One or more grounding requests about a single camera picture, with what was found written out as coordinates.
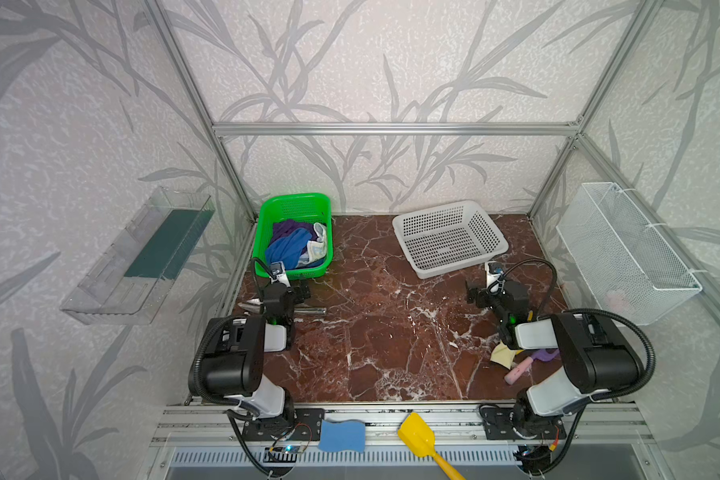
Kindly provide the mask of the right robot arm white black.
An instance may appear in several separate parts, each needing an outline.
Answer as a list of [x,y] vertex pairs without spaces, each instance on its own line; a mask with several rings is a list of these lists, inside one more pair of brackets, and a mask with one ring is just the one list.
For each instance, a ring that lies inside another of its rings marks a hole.
[[521,390],[511,407],[478,407],[489,440],[555,440],[567,436],[564,418],[586,406],[641,390],[656,370],[656,352],[640,327],[606,310],[576,308],[535,316],[529,293],[515,281],[466,285],[466,301],[499,319],[509,347],[556,351],[562,366]]

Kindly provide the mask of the blue towel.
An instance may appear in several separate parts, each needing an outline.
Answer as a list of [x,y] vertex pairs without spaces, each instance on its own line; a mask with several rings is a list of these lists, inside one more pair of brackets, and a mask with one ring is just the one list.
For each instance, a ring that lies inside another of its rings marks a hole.
[[301,256],[313,240],[314,232],[306,228],[297,228],[290,234],[273,240],[265,250],[267,264],[282,262],[286,270],[298,267]]

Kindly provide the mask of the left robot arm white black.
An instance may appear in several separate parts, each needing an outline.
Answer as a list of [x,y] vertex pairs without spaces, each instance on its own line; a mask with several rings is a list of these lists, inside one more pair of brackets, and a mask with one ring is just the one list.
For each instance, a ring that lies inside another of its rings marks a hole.
[[309,298],[305,282],[272,282],[259,291],[257,313],[210,320],[190,366],[190,393],[227,406],[232,423],[260,435],[290,432],[296,426],[292,396],[265,376],[264,357],[292,347],[296,306]]

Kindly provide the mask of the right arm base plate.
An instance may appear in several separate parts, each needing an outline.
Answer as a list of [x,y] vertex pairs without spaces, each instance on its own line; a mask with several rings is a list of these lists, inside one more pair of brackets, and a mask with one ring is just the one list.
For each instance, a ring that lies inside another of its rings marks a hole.
[[554,443],[567,438],[560,416],[542,417],[529,407],[484,403],[478,407],[478,415],[488,440]]

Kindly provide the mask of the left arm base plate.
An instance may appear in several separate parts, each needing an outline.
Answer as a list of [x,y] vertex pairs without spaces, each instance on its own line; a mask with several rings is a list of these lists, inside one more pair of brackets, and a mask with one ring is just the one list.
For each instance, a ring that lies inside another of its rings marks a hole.
[[318,441],[325,410],[297,407],[279,417],[246,422],[242,436],[246,441],[274,441],[285,437],[292,441]]

